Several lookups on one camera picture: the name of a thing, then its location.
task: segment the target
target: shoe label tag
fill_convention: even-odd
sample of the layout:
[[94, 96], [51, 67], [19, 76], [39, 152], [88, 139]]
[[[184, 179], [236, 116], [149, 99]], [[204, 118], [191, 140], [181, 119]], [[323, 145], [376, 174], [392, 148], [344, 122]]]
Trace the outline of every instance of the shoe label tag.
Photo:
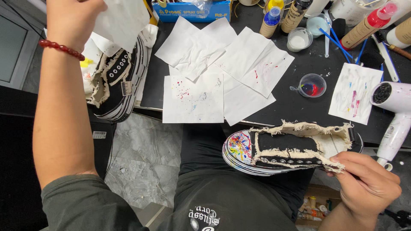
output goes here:
[[133, 85], [131, 81], [121, 82], [121, 91], [123, 96], [132, 94]]
[[107, 132], [98, 132], [94, 131], [93, 132], [93, 139], [105, 139], [106, 138]]

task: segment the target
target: blue cardboard box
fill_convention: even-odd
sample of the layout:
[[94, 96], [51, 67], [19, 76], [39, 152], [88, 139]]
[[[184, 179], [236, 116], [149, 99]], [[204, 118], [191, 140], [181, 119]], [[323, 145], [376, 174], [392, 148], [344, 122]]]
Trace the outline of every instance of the blue cardboard box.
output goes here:
[[160, 20], [165, 23], [175, 23], [179, 16], [191, 23], [210, 23], [222, 17], [226, 17], [230, 21], [231, 3], [231, 1], [213, 2], [210, 13], [205, 18], [201, 18], [202, 12], [200, 9], [189, 2], [167, 3], [165, 8], [157, 2], [153, 2], [152, 6]]

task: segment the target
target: black pants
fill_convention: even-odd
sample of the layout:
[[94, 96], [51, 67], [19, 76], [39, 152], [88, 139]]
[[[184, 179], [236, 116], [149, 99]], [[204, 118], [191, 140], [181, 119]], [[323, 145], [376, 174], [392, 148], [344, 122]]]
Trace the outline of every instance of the black pants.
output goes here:
[[[225, 140], [220, 124], [184, 124], [178, 175], [206, 169], [239, 172], [223, 159], [222, 147]], [[294, 222], [313, 173], [314, 169], [305, 169], [268, 177], [247, 176], [277, 191], [293, 212], [291, 220]]]

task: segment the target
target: black tabletop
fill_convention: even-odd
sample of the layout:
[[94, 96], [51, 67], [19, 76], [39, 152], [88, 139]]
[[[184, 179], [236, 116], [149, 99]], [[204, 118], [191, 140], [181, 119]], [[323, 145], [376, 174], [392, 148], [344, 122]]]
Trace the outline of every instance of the black tabletop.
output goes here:
[[[237, 34], [239, 34], [245, 26], [256, 33], [259, 32], [263, 19], [263, 10], [258, 5], [246, 7], [239, 4], [236, 13], [238, 18], [236, 18], [232, 10], [230, 25], [234, 28]], [[305, 22], [306, 19], [303, 19], [299, 26], [305, 27]], [[194, 23], [194, 25], [199, 29], [202, 29], [208, 25], [208, 23]], [[157, 58], [154, 54], [170, 35], [174, 23], [159, 22], [158, 27], [157, 41], [152, 50], [153, 55], [151, 55], [150, 66], [148, 68], [140, 106], [162, 109], [164, 76], [169, 75], [169, 68], [164, 61]], [[393, 27], [394, 26], [392, 25], [384, 30], [383, 33], [386, 34]], [[272, 94], [276, 98], [276, 102], [244, 120], [269, 125], [281, 124], [281, 119], [291, 122], [295, 120], [317, 122], [322, 126], [341, 126], [344, 122], [350, 123], [348, 120], [328, 114], [335, 84], [337, 83], [342, 66], [344, 62], [346, 62], [342, 52], [337, 50], [337, 46], [330, 42], [330, 57], [325, 58], [324, 36], [314, 39], [312, 45], [305, 50], [297, 53], [291, 52], [286, 46], [287, 37], [281, 35], [279, 29], [280, 28], [277, 28], [271, 39], [278, 48], [287, 51], [290, 55], [295, 57], [295, 59], [272, 91]], [[350, 53], [353, 54], [353, 57], [357, 57], [359, 50], [360, 46], [356, 47], [353, 51], [350, 51]], [[408, 47], [405, 50], [411, 52], [411, 47]], [[410, 60], [391, 51], [390, 55], [397, 68], [401, 81], [403, 83], [411, 83], [409, 75], [411, 70]], [[297, 87], [300, 79], [309, 73], [322, 74], [327, 82], [326, 92], [318, 98], [305, 98], [297, 91], [290, 90], [290, 86]], [[391, 81], [387, 69], [384, 71], [384, 79], [386, 81]], [[368, 125], [362, 125], [356, 122], [351, 122], [351, 124], [354, 124], [354, 129], [360, 133], [364, 142], [380, 143], [393, 118], [394, 113], [383, 111], [383, 109], [373, 106]], [[403, 147], [411, 148], [410, 134], [405, 139]]]

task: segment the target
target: hair dryer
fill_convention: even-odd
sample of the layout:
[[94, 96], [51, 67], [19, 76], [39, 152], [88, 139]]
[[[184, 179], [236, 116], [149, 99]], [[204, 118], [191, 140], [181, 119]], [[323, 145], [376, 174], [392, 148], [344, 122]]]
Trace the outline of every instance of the hair dryer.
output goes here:
[[377, 162], [385, 166], [393, 160], [411, 127], [411, 84], [381, 82], [372, 92], [373, 105], [395, 112], [377, 152]]

